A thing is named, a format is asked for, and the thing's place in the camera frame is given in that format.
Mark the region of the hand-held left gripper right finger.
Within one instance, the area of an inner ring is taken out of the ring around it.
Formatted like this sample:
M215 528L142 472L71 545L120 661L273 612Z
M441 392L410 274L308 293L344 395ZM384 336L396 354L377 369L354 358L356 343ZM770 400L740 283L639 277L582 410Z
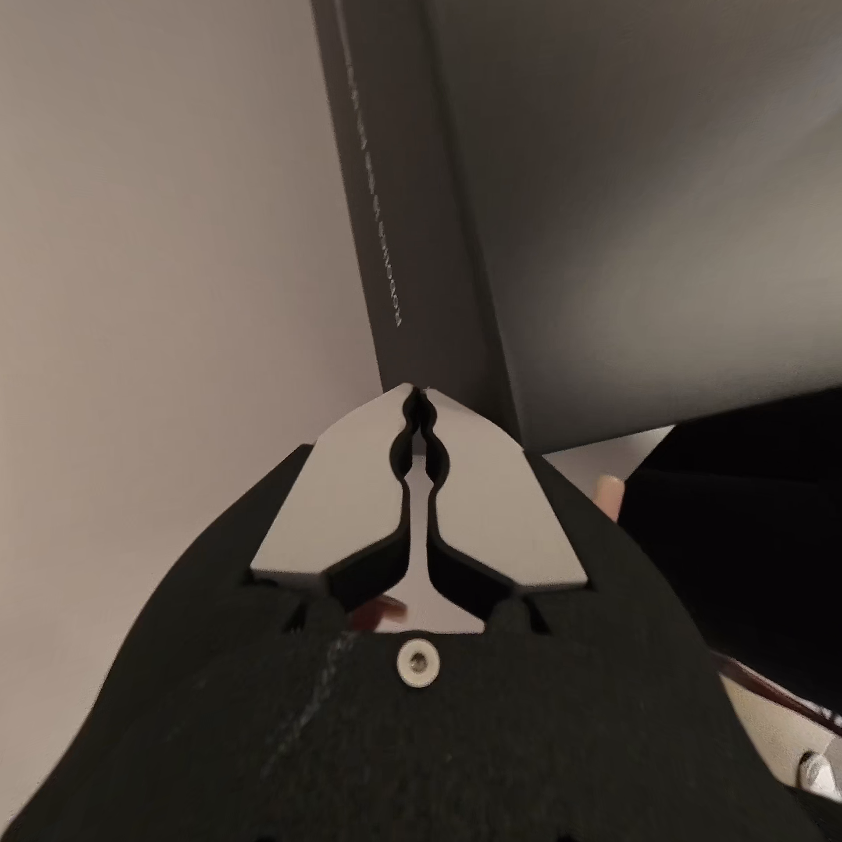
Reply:
M429 519L445 549L526 593L587 584L521 445L446 394L429 388L425 397L435 416L430 434L447 458Z

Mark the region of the dark grey printed box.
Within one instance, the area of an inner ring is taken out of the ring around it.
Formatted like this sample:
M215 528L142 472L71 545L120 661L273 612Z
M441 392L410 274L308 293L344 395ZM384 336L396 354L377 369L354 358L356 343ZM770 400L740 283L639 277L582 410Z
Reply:
M841 2L310 7L383 391L546 454L840 386Z

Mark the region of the black case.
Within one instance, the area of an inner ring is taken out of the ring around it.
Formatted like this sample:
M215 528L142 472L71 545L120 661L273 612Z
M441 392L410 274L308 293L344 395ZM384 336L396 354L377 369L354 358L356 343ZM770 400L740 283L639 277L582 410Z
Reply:
M840 713L840 388L675 426L619 522L710 648Z

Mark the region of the person's left hand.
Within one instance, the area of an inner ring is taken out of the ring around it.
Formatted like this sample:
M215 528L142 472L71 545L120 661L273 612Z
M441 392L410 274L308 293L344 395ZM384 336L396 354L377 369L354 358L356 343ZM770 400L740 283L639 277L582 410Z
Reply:
M611 521L619 520L626 491L622 479L611 475L602 475L595 483L593 502Z

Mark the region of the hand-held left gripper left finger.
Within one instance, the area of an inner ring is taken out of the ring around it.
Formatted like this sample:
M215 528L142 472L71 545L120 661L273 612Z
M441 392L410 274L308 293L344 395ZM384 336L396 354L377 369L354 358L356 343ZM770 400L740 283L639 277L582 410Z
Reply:
M318 437L251 563L277 582L314 584L393 537L405 520L417 388L399 385Z

